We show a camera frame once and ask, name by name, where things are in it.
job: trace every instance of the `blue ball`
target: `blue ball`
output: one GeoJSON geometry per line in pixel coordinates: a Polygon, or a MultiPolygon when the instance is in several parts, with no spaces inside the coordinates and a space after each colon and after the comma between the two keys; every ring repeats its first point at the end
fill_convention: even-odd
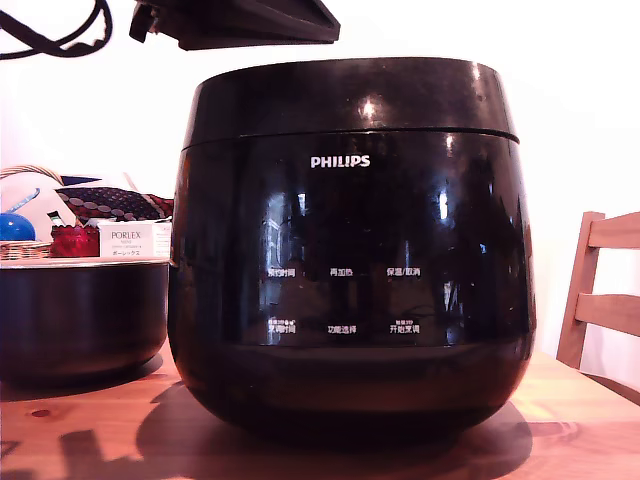
{"type": "Polygon", "coordinates": [[[17,213],[0,213],[0,240],[35,240],[36,229],[17,213]]]}

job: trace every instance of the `black cable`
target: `black cable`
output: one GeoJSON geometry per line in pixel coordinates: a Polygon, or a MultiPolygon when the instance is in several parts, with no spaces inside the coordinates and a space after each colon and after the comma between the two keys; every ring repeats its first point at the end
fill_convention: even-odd
{"type": "MultiPolygon", "coordinates": [[[[58,46],[62,46],[71,42],[72,40],[75,40],[76,38],[78,38],[80,35],[82,35],[84,32],[86,32],[89,29],[89,27],[93,24],[93,22],[96,21],[96,18],[98,18],[99,14],[100,14],[100,5],[98,4],[98,2],[96,2],[96,4],[93,7],[93,11],[91,12],[91,15],[89,15],[89,18],[87,18],[85,22],[82,25],[80,25],[80,27],[75,32],[70,33],[69,35],[61,38],[60,40],[56,40],[54,43],[58,46]]],[[[40,52],[33,49],[22,50],[20,52],[13,52],[13,53],[0,53],[0,60],[16,60],[18,58],[26,58],[32,55],[37,55],[38,53],[40,52]]]]}
{"type": "Polygon", "coordinates": [[[97,52],[109,42],[111,35],[113,34],[113,17],[111,16],[111,11],[109,10],[109,5],[106,0],[95,0],[95,6],[87,20],[73,33],[56,41],[49,40],[47,37],[33,31],[2,10],[0,10],[0,28],[5,30],[9,35],[31,47],[29,50],[23,50],[20,52],[0,53],[0,60],[15,60],[18,58],[36,55],[38,53],[45,53],[47,55],[62,58],[74,58],[97,52]],[[93,45],[78,42],[70,45],[66,49],[60,48],[62,45],[75,40],[86,32],[98,18],[100,11],[103,12],[105,22],[103,39],[96,40],[93,45]]]}

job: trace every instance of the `red container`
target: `red container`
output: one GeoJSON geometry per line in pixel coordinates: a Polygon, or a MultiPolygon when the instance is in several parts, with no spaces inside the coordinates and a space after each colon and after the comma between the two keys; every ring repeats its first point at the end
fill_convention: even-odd
{"type": "Polygon", "coordinates": [[[53,227],[51,256],[55,258],[99,257],[100,232],[96,227],[53,227]]]}

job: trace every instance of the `black rice cooker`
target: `black rice cooker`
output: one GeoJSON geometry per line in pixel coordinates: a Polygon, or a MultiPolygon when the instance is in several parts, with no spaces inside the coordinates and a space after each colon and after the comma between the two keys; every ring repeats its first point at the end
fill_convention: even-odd
{"type": "Polygon", "coordinates": [[[282,438],[459,432],[536,328],[518,138],[474,62],[285,63],[202,83],[169,338],[211,412],[282,438]]]}

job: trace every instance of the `wicker basket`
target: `wicker basket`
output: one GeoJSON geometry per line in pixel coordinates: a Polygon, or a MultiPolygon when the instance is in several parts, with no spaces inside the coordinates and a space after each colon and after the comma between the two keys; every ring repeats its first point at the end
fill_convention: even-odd
{"type": "MultiPolygon", "coordinates": [[[[0,170],[0,180],[18,173],[40,173],[63,185],[62,178],[53,170],[37,165],[18,165],[0,170]]],[[[51,257],[52,242],[5,241],[0,242],[0,260],[27,260],[51,257]]]]}
{"type": "Polygon", "coordinates": [[[51,242],[0,242],[0,260],[29,260],[49,258],[51,242]]]}

